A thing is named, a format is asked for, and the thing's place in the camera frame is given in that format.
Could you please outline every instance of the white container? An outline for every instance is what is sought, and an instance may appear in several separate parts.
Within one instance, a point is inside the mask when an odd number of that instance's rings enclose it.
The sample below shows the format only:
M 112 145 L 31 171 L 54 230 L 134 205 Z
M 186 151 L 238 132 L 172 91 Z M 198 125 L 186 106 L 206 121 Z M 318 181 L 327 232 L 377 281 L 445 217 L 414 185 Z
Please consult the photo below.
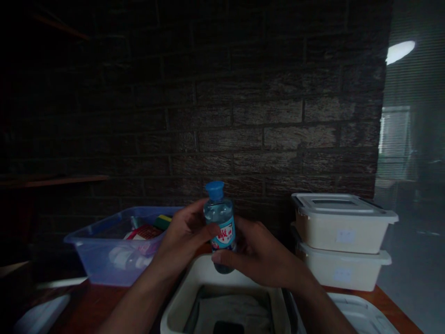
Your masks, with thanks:
M 378 254 L 357 254 L 318 250 L 298 239 L 296 243 L 297 255 L 325 286 L 373 291 L 381 266 L 391 264 L 391 257 L 385 250 Z
M 357 333 L 400 334 L 377 307 L 363 298 L 331 292 L 328 295 Z M 307 333 L 299 314 L 298 333 Z
M 288 312 L 292 313 L 295 311 L 286 308 L 285 297 L 281 289 L 266 288 L 258 285 L 237 270 L 225 275 L 220 274 L 213 265 L 211 254 L 206 254 L 193 261 L 175 295 L 165 309 L 160 324 L 161 334 L 183 333 L 197 293 L 202 286 L 212 286 L 219 291 L 224 291 L 226 294 L 248 292 L 249 294 L 256 295 L 267 293 L 270 299 L 275 333 L 292 334 L 297 332 L 296 326 L 298 322 L 296 315 L 292 325 L 288 315 Z M 287 304 L 292 305 L 291 296 L 289 296 Z
M 294 193 L 292 201 L 303 242 L 322 250 L 377 254 L 388 224 L 399 221 L 395 212 L 354 195 Z

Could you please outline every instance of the hand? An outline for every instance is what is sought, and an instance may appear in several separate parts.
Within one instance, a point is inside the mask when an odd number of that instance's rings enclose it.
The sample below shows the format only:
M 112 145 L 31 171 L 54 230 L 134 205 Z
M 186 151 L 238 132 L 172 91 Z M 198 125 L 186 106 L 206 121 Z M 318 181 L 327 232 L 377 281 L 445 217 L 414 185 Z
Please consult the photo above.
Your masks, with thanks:
M 207 200 L 200 199 L 173 216 L 158 252 L 147 268 L 159 280 L 176 278 L 197 249 L 219 234 L 217 224 L 205 224 L 203 208 Z
M 232 267 L 260 285 L 295 290 L 308 272 L 304 263 L 283 246 L 261 222 L 235 216 L 235 227 L 245 238 L 238 252 L 219 250 L 212 261 Z

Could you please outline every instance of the blue plastic bin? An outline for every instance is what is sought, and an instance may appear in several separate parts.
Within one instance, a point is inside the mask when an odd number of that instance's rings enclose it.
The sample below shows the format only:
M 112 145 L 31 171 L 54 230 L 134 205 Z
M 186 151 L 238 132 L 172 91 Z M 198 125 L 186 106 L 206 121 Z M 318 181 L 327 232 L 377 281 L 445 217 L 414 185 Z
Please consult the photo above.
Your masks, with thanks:
M 130 218 L 138 217 L 152 225 L 159 215 L 172 216 L 179 209 L 181 207 L 132 207 L 68 234 L 64 242 L 76 247 L 91 283 L 127 287 L 136 281 L 145 268 L 117 269 L 110 261 L 110 251 L 115 247 L 124 247 L 137 252 L 139 246 L 148 246 L 148 257 L 156 253 L 165 235 L 164 232 L 150 240 L 122 240 L 131 230 Z

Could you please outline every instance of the person's right hand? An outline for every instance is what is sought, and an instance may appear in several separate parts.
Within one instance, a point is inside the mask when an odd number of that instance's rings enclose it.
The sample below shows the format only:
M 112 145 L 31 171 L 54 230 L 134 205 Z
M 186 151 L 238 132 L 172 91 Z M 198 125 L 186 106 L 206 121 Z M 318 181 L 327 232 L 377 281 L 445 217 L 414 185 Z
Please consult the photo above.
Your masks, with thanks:
M 235 216 L 235 226 L 241 231 L 246 245 L 239 252 L 219 250 L 212 261 L 232 267 L 260 285 L 295 289 L 307 277 L 308 268 L 279 242 L 261 222 Z

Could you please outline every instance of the label sticker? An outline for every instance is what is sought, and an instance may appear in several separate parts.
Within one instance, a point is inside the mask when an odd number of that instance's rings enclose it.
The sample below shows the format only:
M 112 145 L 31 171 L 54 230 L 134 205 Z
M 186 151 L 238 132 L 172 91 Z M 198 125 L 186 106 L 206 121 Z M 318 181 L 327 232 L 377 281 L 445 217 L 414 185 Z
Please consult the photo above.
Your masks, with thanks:
M 351 283 L 352 269 L 337 268 L 334 272 L 334 281 Z
M 219 235 L 212 239 L 214 249 L 229 248 L 235 239 L 235 223 L 233 217 L 224 224 L 219 225 Z
M 335 242 L 343 244 L 353 244 L 356 239 L 355 230 L 338 230 Z

